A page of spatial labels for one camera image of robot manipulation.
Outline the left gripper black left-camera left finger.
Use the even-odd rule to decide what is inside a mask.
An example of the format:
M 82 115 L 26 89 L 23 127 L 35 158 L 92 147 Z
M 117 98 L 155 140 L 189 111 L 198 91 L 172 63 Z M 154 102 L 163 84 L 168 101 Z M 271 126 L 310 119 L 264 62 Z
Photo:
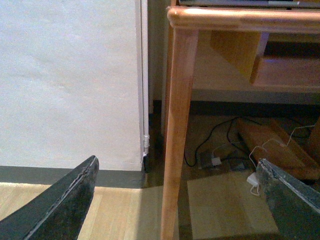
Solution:
M 2 240 L 76 240 L 94 197 L 99 160 L 92 155 L 0 222 Z

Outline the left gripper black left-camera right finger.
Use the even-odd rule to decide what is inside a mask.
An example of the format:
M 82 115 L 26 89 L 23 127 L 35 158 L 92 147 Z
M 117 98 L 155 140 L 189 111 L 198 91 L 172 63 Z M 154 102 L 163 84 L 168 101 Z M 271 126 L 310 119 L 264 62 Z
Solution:
M 288 240 L 318 240 L 320 193 L 267 159 L 256 174 L 279 232 Z

